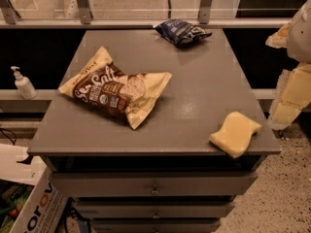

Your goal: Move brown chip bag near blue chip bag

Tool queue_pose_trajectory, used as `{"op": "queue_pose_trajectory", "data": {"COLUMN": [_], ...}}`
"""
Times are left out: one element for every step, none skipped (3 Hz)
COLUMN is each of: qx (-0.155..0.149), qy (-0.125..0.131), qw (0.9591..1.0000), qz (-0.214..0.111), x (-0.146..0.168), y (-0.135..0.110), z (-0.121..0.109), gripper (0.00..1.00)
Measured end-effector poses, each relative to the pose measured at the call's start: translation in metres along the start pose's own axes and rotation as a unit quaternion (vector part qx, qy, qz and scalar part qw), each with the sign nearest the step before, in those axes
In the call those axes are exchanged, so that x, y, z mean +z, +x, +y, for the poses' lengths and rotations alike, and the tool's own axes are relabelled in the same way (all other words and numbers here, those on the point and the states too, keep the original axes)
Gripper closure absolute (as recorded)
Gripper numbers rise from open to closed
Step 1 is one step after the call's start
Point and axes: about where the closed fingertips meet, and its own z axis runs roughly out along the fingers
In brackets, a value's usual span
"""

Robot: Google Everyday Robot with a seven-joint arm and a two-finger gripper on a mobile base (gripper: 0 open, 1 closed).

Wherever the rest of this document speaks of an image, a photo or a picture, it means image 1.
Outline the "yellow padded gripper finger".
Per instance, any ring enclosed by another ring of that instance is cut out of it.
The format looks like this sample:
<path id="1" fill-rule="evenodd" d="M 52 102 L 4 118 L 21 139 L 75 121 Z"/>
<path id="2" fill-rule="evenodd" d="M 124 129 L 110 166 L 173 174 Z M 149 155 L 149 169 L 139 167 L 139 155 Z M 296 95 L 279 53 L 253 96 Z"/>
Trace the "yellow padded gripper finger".
<path id="1" fill-rule="evenodd" d="M 268 125 L 273 130 L 284 130 L 310 103 L 311 64 L 299 63 L 292 71 L 284 69 L 277 82 Z"/>
<path id="2" fill-rule="evenodd" d="M 269 36 L 265 41 L 265 44 L 269 47 L 280 49 L 287 46 L 290 23 L 284 24 L 277 32 Z"/>

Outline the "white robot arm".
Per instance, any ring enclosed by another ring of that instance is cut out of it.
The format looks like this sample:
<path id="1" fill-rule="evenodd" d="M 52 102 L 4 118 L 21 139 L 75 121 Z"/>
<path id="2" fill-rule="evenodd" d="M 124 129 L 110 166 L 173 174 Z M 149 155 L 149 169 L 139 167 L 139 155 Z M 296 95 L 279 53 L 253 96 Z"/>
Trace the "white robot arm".
<path id="1" fill-rule="evenodd" d="M 269 47 L 285 48 L 298 62 L 292 71 L 283 70 L 268 117 L 273 130 L 284 130 L 311 103 L 311 0 L 307 0 L 293 19 L 265 42 Z"/>

